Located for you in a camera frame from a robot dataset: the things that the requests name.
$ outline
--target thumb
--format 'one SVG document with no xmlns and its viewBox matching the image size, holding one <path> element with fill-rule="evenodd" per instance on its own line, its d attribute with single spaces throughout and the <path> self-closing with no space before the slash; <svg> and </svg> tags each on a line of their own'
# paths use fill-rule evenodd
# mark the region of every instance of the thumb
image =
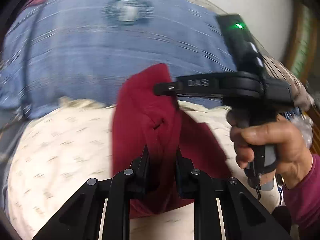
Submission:
<svg viewBox="0 0 320 240">
<path fill-rule="evenodd" d="M 270 122 L 241 131 L 243 139 L 252 145 L 285 143 L 293 140 L 296 128 L 290 122 Z"/>
</svg>

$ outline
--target screw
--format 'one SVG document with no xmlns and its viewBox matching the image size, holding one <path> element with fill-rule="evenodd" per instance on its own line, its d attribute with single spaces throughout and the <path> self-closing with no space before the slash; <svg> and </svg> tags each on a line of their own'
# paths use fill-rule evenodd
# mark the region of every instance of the screw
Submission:
<svg viewBox="0 0 320 240">
<path fill-rule="evenodd" d="M 230 177 L 228 179 L 229 183 L 232 184 L 232 185 L 235 185 L 238 183 L 238 180 L 235 178 L 235 177 Z"/>
<path fill-rule="evenodd" d="M 192 173 L 193 175 L 199 175 L 199 174 L 200 174 L 200 170 L 199 170 L 199 169 L 192 169 L 192 170 L 191 170 L 191 173 Z"/>
<path fill-rule="evenodd" d="M 126 169 L 126 170 L 124 170 L 124 172 L 123 172 L 125 175 L 131 175 L 131 174 L 133 174 L 133 169 Z"/>
<path fill-rule="evenodd" d="M 87 184 L 90 185 L 90 186 L 92 186 L 92 185 L 94 185 L 96 183 L 97 183 L 97 180 L 95 178 L 91 178 L 91 179 L 87 180 Z"/>
</svg>

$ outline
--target wrist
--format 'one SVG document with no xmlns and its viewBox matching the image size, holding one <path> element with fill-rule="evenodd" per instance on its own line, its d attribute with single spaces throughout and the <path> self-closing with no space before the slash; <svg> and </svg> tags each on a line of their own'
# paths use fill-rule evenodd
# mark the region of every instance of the wrist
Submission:
<svg viewBox="0 0 320 240">
<path fill-rule="evenodd" d="M 287 189 L 294 188 L 300 183 L 309 173 L 312 167 L 313 157 L 309 149 L 305 148 L 300 157 L 288 165 L 286 172 L 281 175 Z"/>
</svg>

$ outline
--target blue blanket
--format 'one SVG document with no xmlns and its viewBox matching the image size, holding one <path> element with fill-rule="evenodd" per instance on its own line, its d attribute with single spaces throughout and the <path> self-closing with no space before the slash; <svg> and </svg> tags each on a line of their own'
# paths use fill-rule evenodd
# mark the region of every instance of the blue blanket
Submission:
<svg viewBox="0 0 320 240">
<path fill-rule="evenodd" d="M 127 78 L 156 63 L 172 78 L 236 71 L 215 16 L 186 0 L 47 0 L 26 8 L 5 39 L 0 109 L 34 119 L 62 96 L 111 105 Z"/>
</svg>

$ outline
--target striped fabric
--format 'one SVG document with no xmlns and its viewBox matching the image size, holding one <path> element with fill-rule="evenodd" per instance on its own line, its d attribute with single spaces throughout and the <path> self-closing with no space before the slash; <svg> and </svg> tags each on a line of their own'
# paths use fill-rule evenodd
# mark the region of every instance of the striped fabric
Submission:
<svg viewBox="0 0 320 240">
<path fill-rule="evenodd" d="M 277 79 L 284 79 L 290 85 L 294 98 L 294 105 L 299 106 L 303 111 L 308 111 L 314 104 L 313 98 L 308 94 L 303 84 L 284 67 L 281 62 L 274 58 L 263 56 L 266 69 L 270 76 Z"/>
</svg>

